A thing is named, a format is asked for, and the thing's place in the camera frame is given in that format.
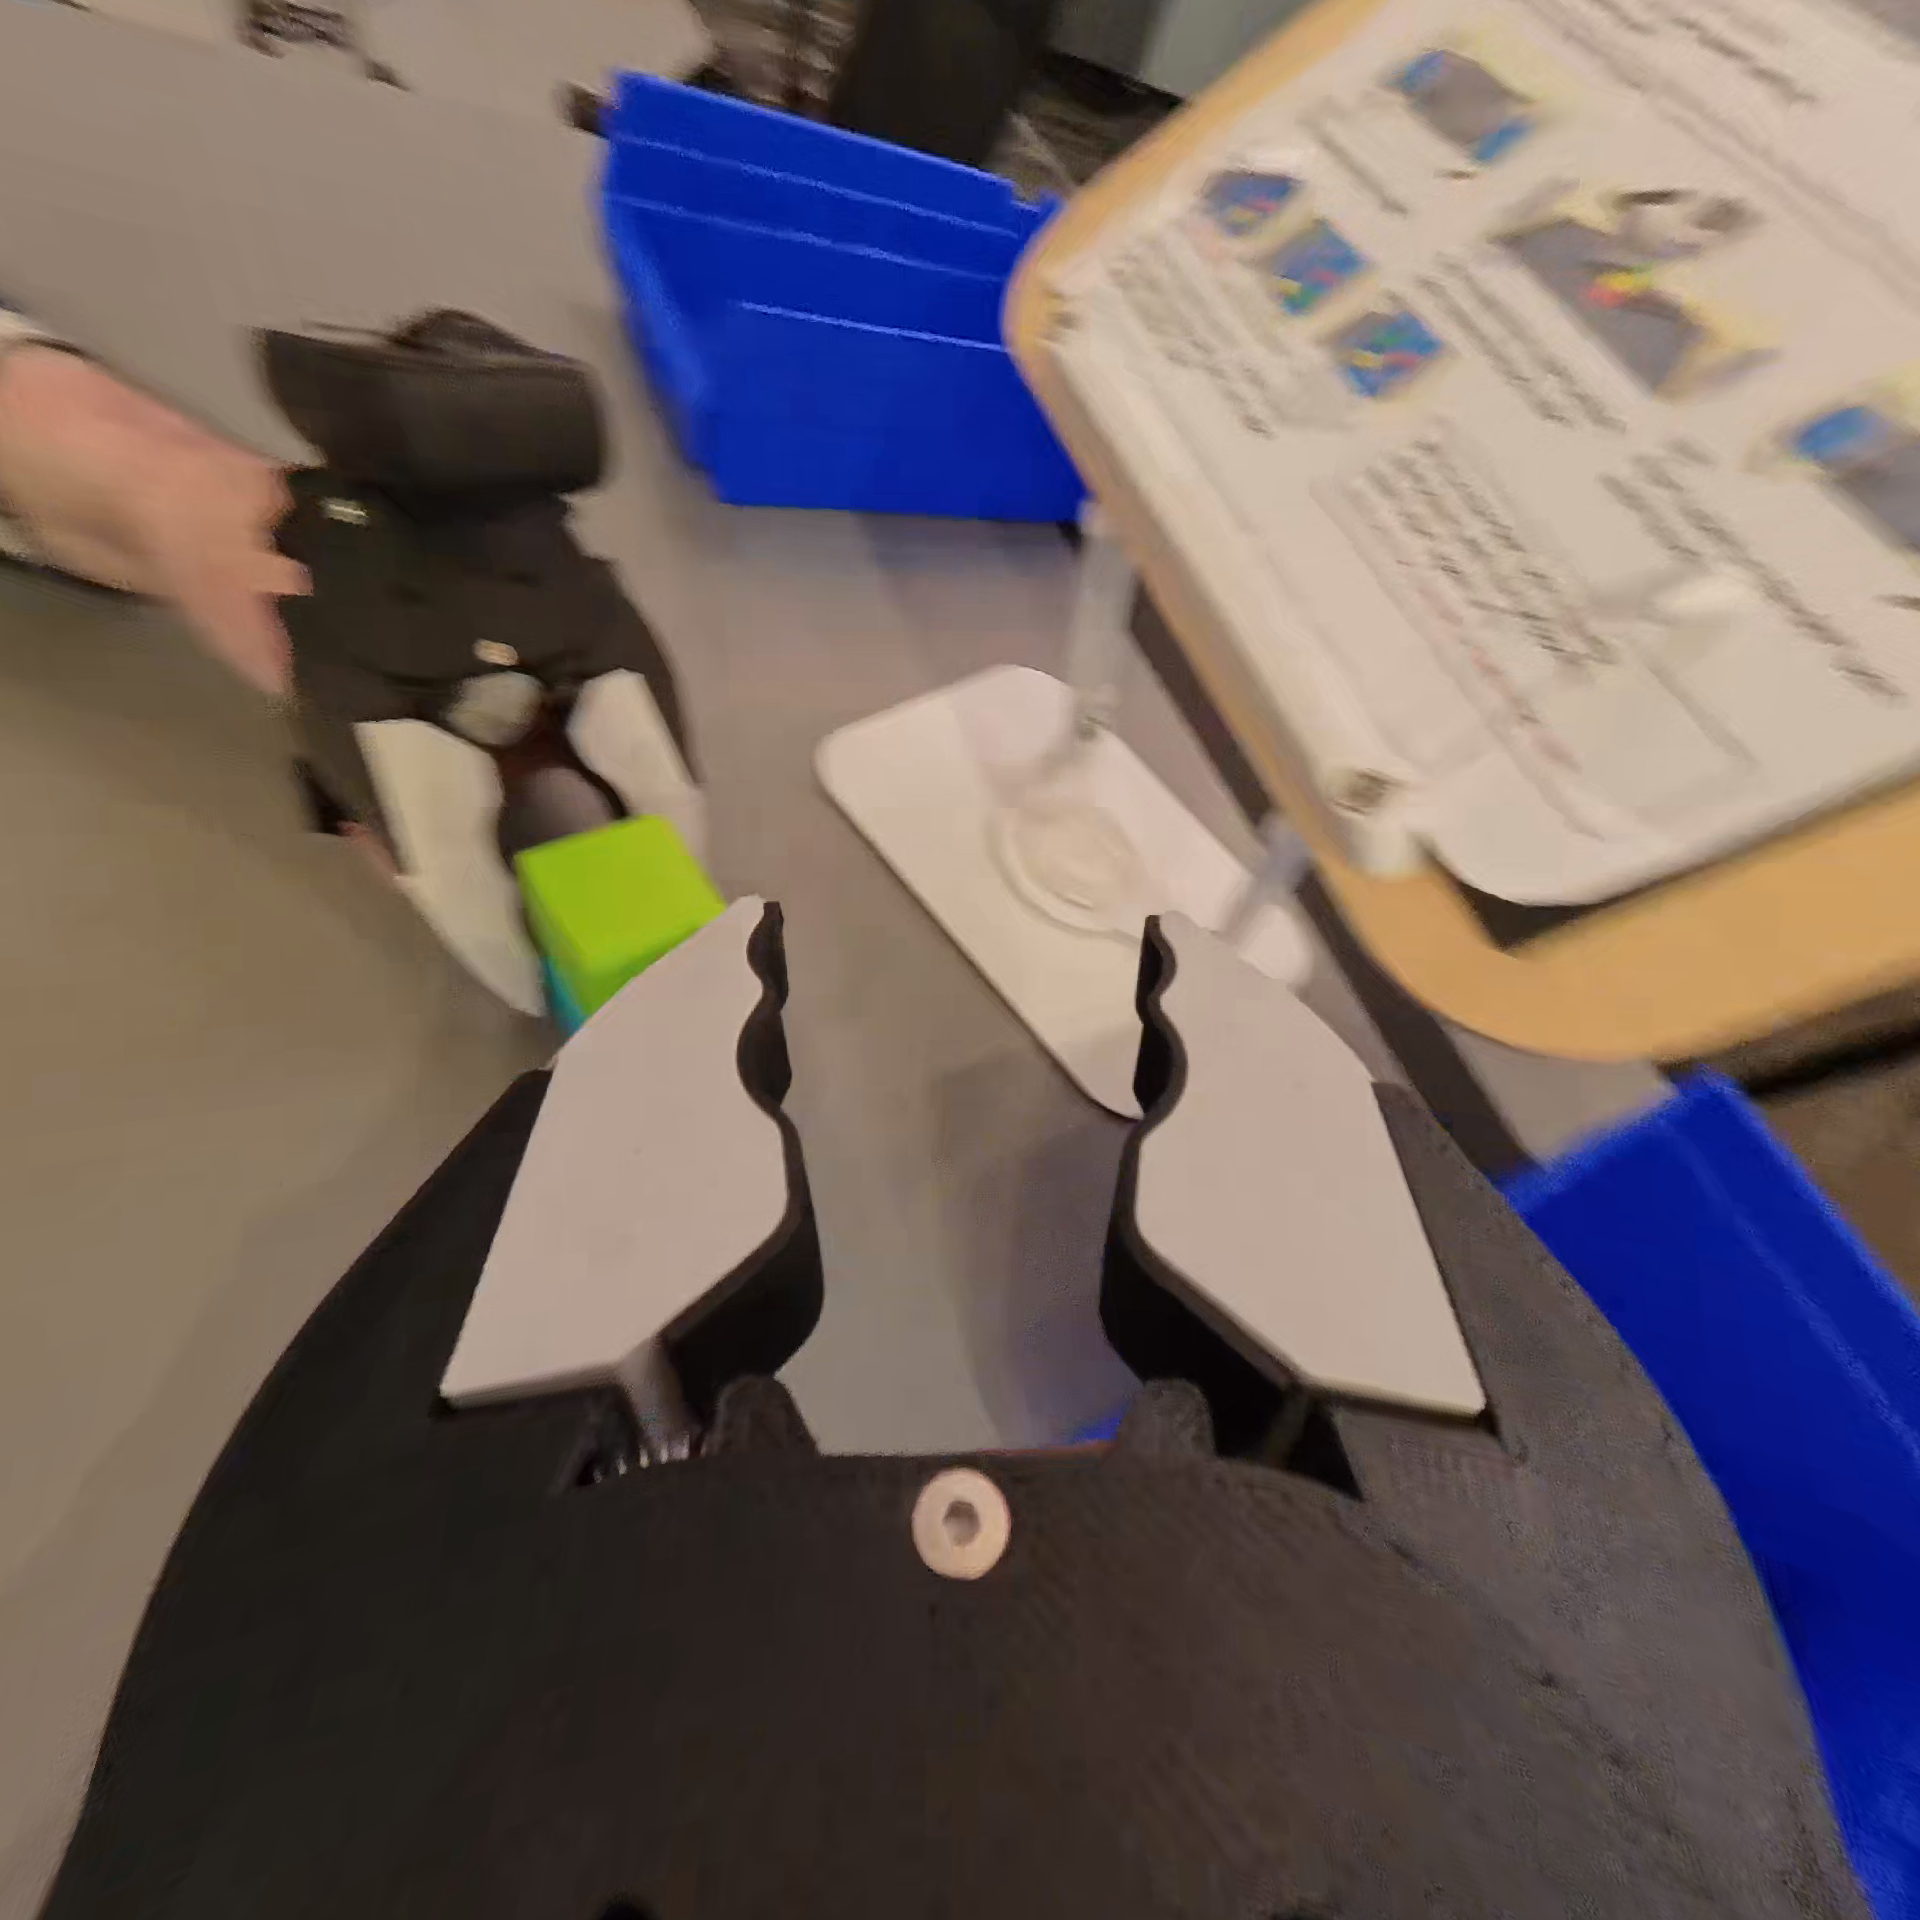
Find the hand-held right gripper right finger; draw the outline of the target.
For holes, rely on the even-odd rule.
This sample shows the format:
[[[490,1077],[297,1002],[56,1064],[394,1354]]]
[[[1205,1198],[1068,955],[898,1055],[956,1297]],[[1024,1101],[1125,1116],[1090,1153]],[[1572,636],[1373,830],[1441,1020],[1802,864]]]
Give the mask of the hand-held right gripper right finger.
[[[1488,1391],[1361,1058],[1185,915],[1147,918],[1136,1008],[1139,1118],[1097,1285],[1122,1365],[1191,1391],[1212,1451],[1238,1462],[1336,1450],[1336,1410],[1484,1423]]]

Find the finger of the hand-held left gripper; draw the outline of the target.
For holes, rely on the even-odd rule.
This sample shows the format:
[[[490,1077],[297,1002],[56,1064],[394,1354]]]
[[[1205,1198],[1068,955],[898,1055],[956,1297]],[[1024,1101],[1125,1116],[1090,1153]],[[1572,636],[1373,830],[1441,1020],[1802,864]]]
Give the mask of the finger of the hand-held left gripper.
[[[360,721],[354,741],[404,896],[482,989],[539,1018],[546,989],[498,841],[493,757],[416,718]]]
[[[604,782],[624,813],[661,818],[692,856],[709,853],[704,793],[686,764],[647,684],[618,666],[581,684],[566,738],[578,764]]]

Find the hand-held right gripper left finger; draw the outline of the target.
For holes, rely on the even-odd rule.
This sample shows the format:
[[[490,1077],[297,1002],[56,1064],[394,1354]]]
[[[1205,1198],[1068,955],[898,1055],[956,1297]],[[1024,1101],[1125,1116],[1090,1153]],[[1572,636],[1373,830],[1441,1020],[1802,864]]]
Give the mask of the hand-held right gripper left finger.
[[[747,896],[556,1051],[440,1378],[453,1408],[612,1388],[642,1451],[816,1330],[823,1258],[784,1101],[780,906]]]

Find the green cube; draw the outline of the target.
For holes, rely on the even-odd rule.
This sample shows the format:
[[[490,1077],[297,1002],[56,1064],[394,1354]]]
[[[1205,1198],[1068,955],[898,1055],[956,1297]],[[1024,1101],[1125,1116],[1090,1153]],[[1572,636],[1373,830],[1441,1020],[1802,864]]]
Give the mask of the green cube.
[[[565,973],[590,1013],[728,906],[661,818],[526,846],[513,872],[538,959],[546,953]]]

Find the blue plastic bin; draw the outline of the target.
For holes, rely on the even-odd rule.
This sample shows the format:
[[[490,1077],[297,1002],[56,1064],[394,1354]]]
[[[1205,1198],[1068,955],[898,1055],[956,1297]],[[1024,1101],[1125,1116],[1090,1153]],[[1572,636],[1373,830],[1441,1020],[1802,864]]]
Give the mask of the blue plastic bin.
[[[600,132],[620,319],[721,502],[1077,520],[1087,490],[1002,336],[1057,199],[632,70]]]
[[[1491,1186],[1378,1082],[1484,1423],[1222,1458],[1143,1387],[1172,1650],[1092,1734],[1163,1900],[1916,1916],[1916,1311],[1730,1082]]]

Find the grey desk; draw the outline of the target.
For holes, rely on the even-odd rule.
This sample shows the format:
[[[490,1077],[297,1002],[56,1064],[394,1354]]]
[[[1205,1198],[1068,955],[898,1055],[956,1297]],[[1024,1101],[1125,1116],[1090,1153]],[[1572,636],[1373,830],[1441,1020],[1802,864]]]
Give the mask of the grey desk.
[[[257,324],[461,308],[593,363],[581,539],[669,654],[730,895],[780,898],[828,1267],[787,1371],[840,1451],[1063,1441],[1116,1118],[828,803],[817,743],[994,663],[1057,668],[1036,525],[758,514],[678,462],[553,121],[94,13],[4,8],[4,297],[301,458]],[[306,830],[280,713],[127,599],[4,571],[4,1916],[35,1916],[188,1504],[323,1292],[547,1029],[363,851]]]

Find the person's left hand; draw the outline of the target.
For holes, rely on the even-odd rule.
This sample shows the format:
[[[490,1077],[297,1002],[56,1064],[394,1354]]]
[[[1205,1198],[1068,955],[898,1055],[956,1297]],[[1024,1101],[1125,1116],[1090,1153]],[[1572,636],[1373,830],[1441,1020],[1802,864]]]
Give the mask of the person's left hand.
[[[4,558],[172,608],[244,684],[281,697],[280,604],[310,590],[278,549],[285,471],[4,318]]]

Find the white document stand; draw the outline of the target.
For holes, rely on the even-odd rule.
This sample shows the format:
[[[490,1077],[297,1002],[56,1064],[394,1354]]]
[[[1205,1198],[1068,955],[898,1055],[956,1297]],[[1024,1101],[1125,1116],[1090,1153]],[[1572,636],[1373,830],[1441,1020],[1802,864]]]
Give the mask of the white document stand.
[[[1282,896],[1317,872],[1433,1013],[1586,1063],[1714,1058],[1916,990],[1916,777],[1582,907],[1518,907],[1424,859],[1387,872],[1256,694],[1196,569],[1063,381],[1057,275],[1171,167],[1385,4],[1306,4],[1082,185],[1003,304],[1017,366],[1092,485],[1068,665],[986,666],[832,732],[849,818],[1080,1091],[1133,1116],[1142,922],[1185,913],[1282,979]]]

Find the printed instruction sheet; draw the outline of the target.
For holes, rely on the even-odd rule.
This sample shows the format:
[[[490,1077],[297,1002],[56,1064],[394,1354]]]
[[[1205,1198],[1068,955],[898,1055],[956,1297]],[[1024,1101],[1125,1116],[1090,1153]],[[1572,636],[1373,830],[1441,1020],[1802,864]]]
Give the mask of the printed instruction sheet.
[[[1385,4],[1057,275],[1354,858],[1582,907],[1916,777],[1916,4]]]

